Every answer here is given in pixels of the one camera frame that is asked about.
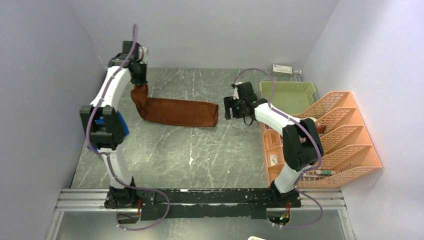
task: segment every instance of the white wall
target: white wall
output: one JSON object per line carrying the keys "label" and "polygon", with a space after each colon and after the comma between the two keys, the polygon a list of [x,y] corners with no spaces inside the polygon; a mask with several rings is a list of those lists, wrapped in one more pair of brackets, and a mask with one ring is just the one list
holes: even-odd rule
{"label": "white wall", "polygon": [[103,66],[67,0],[0,2],[0,239],[44,239]]}
{"label": "white wall", "polygon": [[71,0],[103,64],[131,40],[150,67],[301,68],[339,0]]}
{"label": "white wall", "polygon": [[303,73],[353,92],[383,164],[342,188],[357,239],[423,239],[423,1],[340,0]]}

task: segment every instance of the brown cloth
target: brown cloth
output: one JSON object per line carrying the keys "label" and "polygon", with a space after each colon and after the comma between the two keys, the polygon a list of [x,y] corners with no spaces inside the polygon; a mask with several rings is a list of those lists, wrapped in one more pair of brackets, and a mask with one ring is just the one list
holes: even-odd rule
{"label": "brown cloth", "polygon": [[184,127],[215,127],[218,122],[217,104],[148,97],[148,92],[147,84],[131,90],[132,101],[146,121]]}

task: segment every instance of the purple cable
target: purple cable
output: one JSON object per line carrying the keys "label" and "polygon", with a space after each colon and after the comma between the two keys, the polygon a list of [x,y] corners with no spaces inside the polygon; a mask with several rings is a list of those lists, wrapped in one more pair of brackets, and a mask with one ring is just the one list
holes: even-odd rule
{"label": "purple cable", "polygon": [[313,198],[313,197],[311,197],[311,196],[309,196],[308,194],[306,194],[306,193],[304,193],[304,192],[302,192],[302,191],[300,191],[297,187],[296,187],[296,185],[298,184],[298,182],[302,179],[302,177],[303,177],[303,175],[304,175],[304,173],[306,173],[306,172],[308,172],[308,171],[312,171],[312,170],[316,170],[316,169],[318,169],[319,167],[321,167],[321,164],[323,163],[323,158],[321,157],[321,151],[320,151],[320,149],[318,148],[318,144],[315,142],[315,140],[312,138],[312,136],[311,136],[311,134],[309,134],[309,132],[300,124],[300,123],[298,123],[297,121],[295,121],[293,118],[291,118],[291,117],[289,117],[287,114],[285,114],[284,112],[281,112],[280,110],[278,110],[277,108],[273,108],[272,106],[271,106],[271,99],[273,98],[273,96],[274,96],[274,93],[275,93],[275,91],[276,91],[276,84],[275,84],[275,82],[274,82],[274,79],[273,79],[273,77],[268,73],[268,72],[266,72],[266,71],[264,71],[264,70],[262,70],[262,69],[259,69],[259,68],[247,68],[247,69],[245,69],[245,70],[243,70],[243,71],[241,71],[236,77],[235,77],[235,79],[234,79],[234,84],[236,84],[236,82],[237,82],[237,80],[239,79],[239,77],[240,77],[240,75],[242,75],[243,73],[245,73],[245,72],[247,72],[247,71],[250,71],[250,70],[257,70],[257,71],[260,71],[260,72],[262,72],[262,73],[264,73],[264,74],[266,74],[267,76],[268,76],[268,78],[271,80],[271,83],[272,83],[272,92],[271,92],[271,95],[269,96],[269,99],[268,99],[268,106],[269,106],[269,108],[272,110],[272,111],[274,111],[275,113],[277,113],[277,114],[279,114],[279,115],[281,115],[281,116],[283,116],[284,118],[286,118],[286,119],[288,119],[289,121],[291,121],[291,122],[293,122],[294,124],[296,124],[296,126],[298,126],[305,134],[306,134],[306,136],[310,139],[310,141],[312,142],[312,145],[313,145],[313,147],[315,148],[315,151],[316,151],[316,154],[318,155],[318,164],[316,165],[316,166],[314,166],[314,167],[312,167],[312,168],[309,168],[309,169],[306,169],[306,170],[304,170],[303,171],[303,174],[301,174],[301,175],[299,175],[299,177],[296,179],[296,181],[294,181],[294,186],[295,186],[295,190],[298,192],[298,193],[300,193],[300,194],[302,194],[302,195],[304,195],[305,197],[307,197],[307,198],[309,198],[310,200],[312,200],[314,203],[316,203],[316,205],[318,205],[318,207],[319,207],[319,210],[320,210],[320,213],[319,213],[319,217],[317,218],[317,219],[315,219],[315,220],[313,220],[313,221],[311,221],[311,222],[308,222],[308,223],[305,223],[305,224],[301,224],[301,225],[296,225],[296,226],[286,226],[286,225],[280,225],[280,228],[284,228],[284,229],[297,229],[297,228],[303,228],[303,227],[308,227],[308,226],[311,226],[311,225],[313,225],[313,224],[316,224],[317,222],[319,222],[322,218],[323,218],[323,215],[324,215],[324,210],[323,210],[323,207],[321,206],[321,204],[315,199],[315,198]]}
{"label": "purple cable", "polygon": [[160,191],[160,190],[157,190],[157,189],[154,189],[154,188],[131,186],[131,185],[128,185],[128,184],[122,182],[118,178],[118,176],[115,174],[115,171],[112,168],[112,162],[111,162],[110,154],[107,153],[107,152],[97,152],[94,149],[94,147],[92,145],[92,142],[90,141],[90,131],[91,131],[91,126],[92,126],[92,123],[93,123],[93,120],[94,120],[94,116],[95,116],[95,114],[96,114],[99,106],[101,105],[101,103],[103,102],[103,100],[105,98],[105,95],[106,95],[106,92],[108,91],[109,85],[111,84],[111,82],[115,78],[115,76],[119,73],[119,71],[123,68],[124,64],[128,61],[128,59],[130,58],[130,56],[133,54],[133,52],[135,50],[136,43],[137,43],[137,36],[138,35],[139,35],[139,28],[138,28],[137,24],[134,24],[132,26],[132,46],[131,46],[131,49],[129,50],[128,55],[123,60],[123,62],[121,63],[121,65],[118,67],[118,69],[112,74],[112,76],[107,81],[106,86],[104,87],[104,90],[101,93],[101,98],[98,101],[98,103],[95,105],[95,107],[94,107],[94,109],[93,109],[93,111],[92,111],[92,113],[90,115],[90,118],[88,119],[87,129],[85,130],[85,139],[87,141],[88,148],[93,153],[95,153],[95,154],[97,154],[99,156],[101,156],[101,155],[105,155],[106,156],[107,165],[109,167],[110,174],[116,180],[117,183],[119,183],[120,185],[122,185],[122,186],[124,186],[126,188],[129,188],[129,189],[156,192],[156,193],[159,193],[159,194],[163,195],[165,197],[165,199],[166,199],[167,206],[166,206],[165,214],[161,218],[159,218],[157,221],[155,221],[154,223],[152,223],[152,224],[150,224],[148,226],[145,226],[145,227],[140,227],[140,228],[127,228],[127,227],[124,227],[121,224],[119,224],[118,215],[116,215],[116,224],[117,224],[117,226],[119,228],[123,229],[123,230],[128,230],[128,231],[140,231],[140,230],[149,229],[149,228],[151,228],[153,226],[158,225],[160,222],[162,222],[162,220],[165,219],[165,217],[168,215],[168,212],[170,211],[170,206],[171,206],[170,199],[168,198],[168,196],[163,191]]}

